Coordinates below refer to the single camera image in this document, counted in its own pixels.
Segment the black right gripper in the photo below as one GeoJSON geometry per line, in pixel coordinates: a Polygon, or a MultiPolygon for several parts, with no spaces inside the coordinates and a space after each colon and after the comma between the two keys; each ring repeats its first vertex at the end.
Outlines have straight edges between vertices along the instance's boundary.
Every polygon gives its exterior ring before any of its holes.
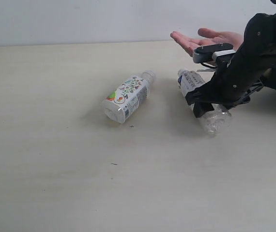
{"type": "Polygon", "coordinates": [[[212,79],[189,92],[193,113],[201,118],[214,111],[211,103],[235,106],[245,93],[276,64],[276,14],[256,14],[247,24],[244,41],[229,61],[217,62],[212,79]]]}

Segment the open bare human hand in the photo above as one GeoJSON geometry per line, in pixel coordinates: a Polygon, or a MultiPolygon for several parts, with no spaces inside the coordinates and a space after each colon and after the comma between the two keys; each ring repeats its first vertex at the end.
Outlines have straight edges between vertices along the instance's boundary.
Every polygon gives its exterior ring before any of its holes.
{"type": "Polygon", "coordinates": [[[200,28],[198,35],[202,39],[190,38],[177,31],[173,31],[170,34],[171,38],[191,57],[193,56],[194,50],[200,46],[220,43],[229,43],[233,45],[233,49],[236,51],[244,40],[243,35],[236,32],[215,31],[207,28],[200,28]]]}

